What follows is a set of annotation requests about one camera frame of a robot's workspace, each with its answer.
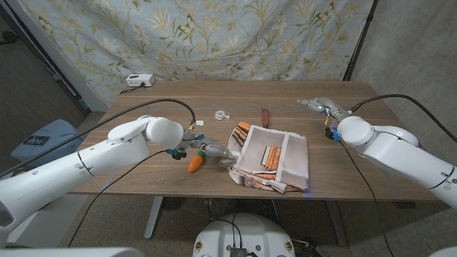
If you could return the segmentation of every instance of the power strip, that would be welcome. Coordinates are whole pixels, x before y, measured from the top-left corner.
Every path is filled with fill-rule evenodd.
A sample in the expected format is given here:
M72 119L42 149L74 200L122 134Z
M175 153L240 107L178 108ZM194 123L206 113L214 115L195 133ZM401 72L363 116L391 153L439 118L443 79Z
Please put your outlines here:
M129 86L140 86L144 82L144 86L152 86L156 81L152 74L130 74L126 79Z

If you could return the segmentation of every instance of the patterned backdrop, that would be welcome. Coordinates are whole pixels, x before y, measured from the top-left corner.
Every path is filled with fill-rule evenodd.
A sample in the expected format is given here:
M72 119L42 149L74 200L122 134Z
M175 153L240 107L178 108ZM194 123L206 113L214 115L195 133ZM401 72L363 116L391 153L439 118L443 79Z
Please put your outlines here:
M158 80L341 80L373 0L20 1L108 105Z

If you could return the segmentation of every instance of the white robotic arm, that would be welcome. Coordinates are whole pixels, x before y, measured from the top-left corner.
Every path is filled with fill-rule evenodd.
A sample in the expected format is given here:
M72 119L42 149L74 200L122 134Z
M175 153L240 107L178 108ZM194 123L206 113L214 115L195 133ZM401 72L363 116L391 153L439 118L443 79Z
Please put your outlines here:
M8 235L33 212L94 176L144 160L150 154L146 140L175 148L174 157L185 157L192 147L232 158L218 141L196 135L192 128L184 131L168 119L142 116L113 128L105 141L0 181L0 234Z
M457 208L456 167L419 148L412 133L395 126L372 126L326 97L298 102L339 122L337 132L341 140L354 147L360 156L416 182Z

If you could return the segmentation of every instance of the wall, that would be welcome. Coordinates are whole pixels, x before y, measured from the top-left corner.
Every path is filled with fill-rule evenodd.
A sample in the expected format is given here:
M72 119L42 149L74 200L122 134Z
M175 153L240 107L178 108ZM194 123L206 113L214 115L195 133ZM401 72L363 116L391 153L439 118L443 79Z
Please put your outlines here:
M352 81L406 94L457 135L457 1L379 1ZM386 100L432 154L457 164L457 145L416 105Z
M2 18L0 31L12 31ZM21 40L0 45L0 107L0 171L18 163L9 154L41 127L85 118Z

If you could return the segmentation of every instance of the metal stand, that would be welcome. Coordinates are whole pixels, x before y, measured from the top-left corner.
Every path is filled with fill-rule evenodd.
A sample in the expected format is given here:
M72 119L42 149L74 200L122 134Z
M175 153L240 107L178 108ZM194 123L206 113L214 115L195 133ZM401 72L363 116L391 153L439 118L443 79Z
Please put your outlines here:
M151 239L156 231L157 223L160 218L160 212L162 207L163 196L155 196L152 202L151 212L149 214L148 223L146 224L146 230L144 231L144 238Z
M336 240L340 246L348 244L346 232L344 231L343 221L341 220L340 209L336 201L326 201L327 211L330 215L331 223L336 234Z

